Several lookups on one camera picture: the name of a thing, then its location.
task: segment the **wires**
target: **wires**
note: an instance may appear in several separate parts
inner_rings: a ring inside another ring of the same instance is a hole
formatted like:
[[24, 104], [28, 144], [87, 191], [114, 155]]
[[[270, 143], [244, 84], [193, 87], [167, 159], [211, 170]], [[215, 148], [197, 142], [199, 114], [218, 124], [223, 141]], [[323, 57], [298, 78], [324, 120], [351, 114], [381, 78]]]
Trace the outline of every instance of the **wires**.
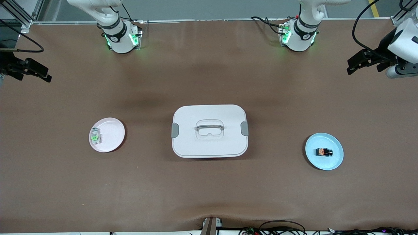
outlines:
[[[253, 16], [253, 17], [251, 17], [250, 19], [258, 19], [258, 20], [260, 20], [261, 22], [263, 22], [264, 24], [269, 24], [269, 23], [267, 23], [267, 21], [265, 21], [265, 20], [263, 20], [262, 18], [260, 18], [260, 17], [258, 17], [258, 16]], [[270, 23], [270, 25], [271, 26], [274, 26], [274, 27], [279, 27], [279, 25], [276, 25], [276, 24], [271, 24]]]
[[293, 227], [289, 227], [289, 226], [277, 226], [277, 227], [272, 227], [272, 228], [263, 229], [263, 230], [269, 231], [270, 233], [275, 234], [275, 235], [281, 235], [284, 232], [290, 232], [294, 235], [296, 235], [294, 232], [296, 232], [297, 234], [299, 234], [299, 232], [302, 232], [304, 235], [307, 235], [306, 234], [306, 229], [303, 225], [301, 225], [299, 223], [296, 223], [296, 222], [293, 222], [293, 221], [290, 221], [290, 220], [271, 220], [271, 221], [267, 221], [267, 222], [262, 223], [258, 227], [258, 229], [260, 230], [263, 225], [266, 225], [266, 224], [269, 224], [269, 223], [276, 223], [276, 222], [295, 224], [295, 225], [300, 226], [302, 228], [302, 230], [297, 229], [297, 228], [293, 228]]
[[131, 18], [131, 16], [129, 15], [128, 10], [126, 9], [125, 5], [123, 5], [123, 3], [122, 3], [122, 6], [123, 6], [123, 9], [125, 9], [125, 12], [126, 12], [126, 14], [128, 15], [128, 17], [129, 17], [130, 21], [132, 21], [132, 18]]
[[417, 230], [403, 230], [398, 227], [379, 227], [372, 230], [350, 230], [350, 231], [335, 231], [333, 235], [375, 235], [375, 232], [386, 232], [390, 233], [391, 235], [405, 235], [406, 233], [409, 235], [415, 235], [418, 233]]
[[37, 43], [35, 40], [33, 40], [33, 39], [29, 38], [28, 36], [26, 36], [25, 34], [19, 32], [18, 30], [16, 30], [15, 28], [13, 28], [12, 26], [10, 26], [9, 24], [7, 24], [6, 22], [4, 22], [1, 19], [0, 19], [0, 22], [2, 24], [4, 24], [5, 26], [9, 27], [10, 29], [12, 29], [13, 31], [17, 32], [18, 34], [22, 35], [23, 37], [27, 38], [29, 41], [33, 42], [34, 44], [36, 44], [40, 48], [40, 50], [37, 50], [37, 51], [35, 51], [35, 50], [22, 50], [22, 49], [15, 49], [14, 51], [29, 52], [29, 53], [40, 53], [40, 52], [44, 51], [44, 48], [39, 43]]
[[360, 17], [371, 7], [371, 6], [373, 6], [375, 3], [377, 3], [377, 2], [379, 2], [380, 0], [374, 0], [373, 2], [371, 2], [365, 9], [363, 9], [362, 11], [361, 11], [361, 13], [359, 14], [359, 16], [357, 16], [357, 19], [356, 19], [356, 21], [354, 22], [354, 25], [353, 25], [353, 31], [352, 31], [352, 36], [353, 36], [353, 39], [354, 39], [354, 41], [357, 43], [357, 44], [359, 44], [361, 47], [363, 47], [364, 49], [367, 49], [367, 50], [369, 50], [370, 52], [372, 52], [374, 55], [376, 55], [376, 56], [378, 56], [378, 57], [380, 57], [380, 58], [382, 58], [382, 59], [384, 59], [384, 60], [390, 60], [390, 59], [388, 59], [388, 58], [386, 58], [386, 57], [384, 57], [384, 56], [382, 56], [382, 55], [380, 55], [379, 53], [377, 53], [377, 52], [375, 52], [374, 50], [372, 50], [370, 47], [368, 47], [368, 46], [366, 46], [366, 45], [364, 45], [364, 44], [362, 44], [359, 40], [357, 40], [357, 38], [356, 38], [356, 35], [355, 35], [355, 31], [356, 31], [356, 27], [357, 27], [357, 23], [359, 22], [359, 19], [360, 19]]
[[5, 39], [5, 40], [1, 40], [0, 42], [5, 42], [5, 41], [15, 41], [15, 42], [17, 42], [16, 39]]
[[275, 32], [275, 33], [277, 33], [277, 34], [280, 34], [280, 35], [285, 35], [284, 33], [282, 33], [282, 32], [278, 32], [278, 31], [276, 31], [276, 30], [274, 30], [273, 29], [273, 26], [274, 27], [280, 27], [280, 25], [276, 25], [276, 24], [272, 24], [272, 23], [270, 23], [270, 21], [268, 20], [268, 18], [266, 17], [265, 18], [265, 20], [263, 20], [262, 18], [260, 18], [260, 17], [258, 17], [258, 16], [253, 16], [253, 17], [251, 17], [251, 19], [258, 19], [258, 20], [260, 20], [261, 22], [263, 22], [264, 24], [268, 24], [269, 26], [270, 26], [270, 28], [271, 28], [271, 30], [273, 30], [273, 32]]
[[[125, 5], [123, 5], [123, 3], [122, 3], [122, 6], [123, 6], [123, 9], [125, 9], [125, 12], [126, 12], [126, 14], [128, 15], [128, 17], [129, 17], [129, 18], [122, 17], [122, 16], [121, 16], [121, 18], [122, 18], [122, 19], [124, 19], [124, 20], [135, 21], [135, 20], [133, 20], [133, 19], [131, 18], [131, 16], [130, 16], [130, 14], [129, 14], [128, 10], [126, 9]], [[118, 10], [115, 10], [112, 6], [109, 6], [109, 7], [110, 7], [110, 9], [112, 9], [112, 11], [113, 11], [113, 12], [115, 12], [115, 13], [119, 14], [119, 11], [118, 11]]]
[[402, 10], [404, 10], [404, 11], [411, 11], [411, 10], [413, 10], [413, 8], [406, 8], [405, 6], [403, 6], [403, 0], [400, 0], [400, 1], [399, 1], [399, 7], [400, 7]]

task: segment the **gray floor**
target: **gray floor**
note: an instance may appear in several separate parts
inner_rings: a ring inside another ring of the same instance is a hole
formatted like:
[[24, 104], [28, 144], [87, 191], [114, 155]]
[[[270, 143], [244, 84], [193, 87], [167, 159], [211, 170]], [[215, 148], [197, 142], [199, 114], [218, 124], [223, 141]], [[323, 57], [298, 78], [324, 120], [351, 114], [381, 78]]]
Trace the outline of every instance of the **gray floor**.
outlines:
[[[219, 20], [226, 18], [249, 18], [251, 16], [286, 18], [295, 16], [299, 11], [297, 0], [124, 0], [124, 5], [132, 18], [139, 20]], [[367, 0], [352, 0], [341, 6], [327, 6], [329, 18], [355, 18], [369, 4]], [[92, 18], [83, 11], [69, 5], [66, 0], [53, 0], [45, 4], [47, 10], [40, 21], [87, 21]], [[381, 4], [381, 17], [390, 16], [399, 7]], [[126, 16], [122, 7], [118, 7], [122, 16]], [[369, 10], [364, 17], [373, 17]]]

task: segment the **plate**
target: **plate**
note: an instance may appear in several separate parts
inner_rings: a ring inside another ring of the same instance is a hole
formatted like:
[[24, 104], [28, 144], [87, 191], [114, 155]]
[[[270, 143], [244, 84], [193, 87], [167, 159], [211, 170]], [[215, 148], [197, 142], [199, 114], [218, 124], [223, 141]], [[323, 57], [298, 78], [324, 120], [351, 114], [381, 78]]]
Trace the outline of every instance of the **plate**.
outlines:
[[[332, 156], [317, 156], [317, 148], [332, 149]], [[342, 145], [337, 140], [327, 133], [316, 133], [309, 137], [306, 141], [305, 152], [308, 160], [317, 168], [321, 170], [334, 170], [341, 165], [344, 158], [344, 151]]]
[[[99, 129], [100, 134], [100, 143], [93, 144], [90, 139], [90, 134], [92, 133], [93, 128]], [[122, 122], [116, 118], [107, 117], [98, 121], [90, 129], [89, 132], [89, 143], [92, 148], [101, 153], [107, 153], [113, 151], [122, 144], [123, 139], [125, 138], [125, 127]]]

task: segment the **white storage box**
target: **white storage box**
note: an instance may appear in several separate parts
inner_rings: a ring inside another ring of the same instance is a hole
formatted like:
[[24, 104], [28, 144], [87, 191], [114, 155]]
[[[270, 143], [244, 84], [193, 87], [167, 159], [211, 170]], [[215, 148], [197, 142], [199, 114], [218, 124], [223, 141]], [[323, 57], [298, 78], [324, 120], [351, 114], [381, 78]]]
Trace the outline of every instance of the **white storage box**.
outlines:
[[237, 105], [183, 106], [174, 113], [173, 150], [182, 158], [226, 158], [248, 147], [245, 111]]

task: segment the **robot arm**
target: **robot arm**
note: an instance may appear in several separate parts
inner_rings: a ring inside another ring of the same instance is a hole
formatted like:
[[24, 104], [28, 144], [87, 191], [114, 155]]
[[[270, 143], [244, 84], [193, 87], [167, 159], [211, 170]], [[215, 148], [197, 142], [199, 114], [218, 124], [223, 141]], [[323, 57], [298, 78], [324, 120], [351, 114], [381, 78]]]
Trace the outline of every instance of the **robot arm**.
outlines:
[[316, 30], [324, 18], [321, 5], [342, 5], [351, 0], [299, 0], [301, 12], [297, 19], [291, 19], [281, 29], [283, 45], [293, 51], [304, 51], [314, 42]]
[[114, 52], [127, 53], [139, 48], [142, 29], [138, 30], [127, 20], [122, 20], [112, 8], [122, 4], [122, 0], [67, 0], [69, 4], [79, 8], [97, 20], [98, 26], [104, 31], [107, 44]]
[[396, 29], [387, 34], [372, 51], [362, 49], [347, 62], [347, 72], [377, 65], [377, 71], [386, 70], [389, 78], [418, 76], [418, 8], [410, 11]]

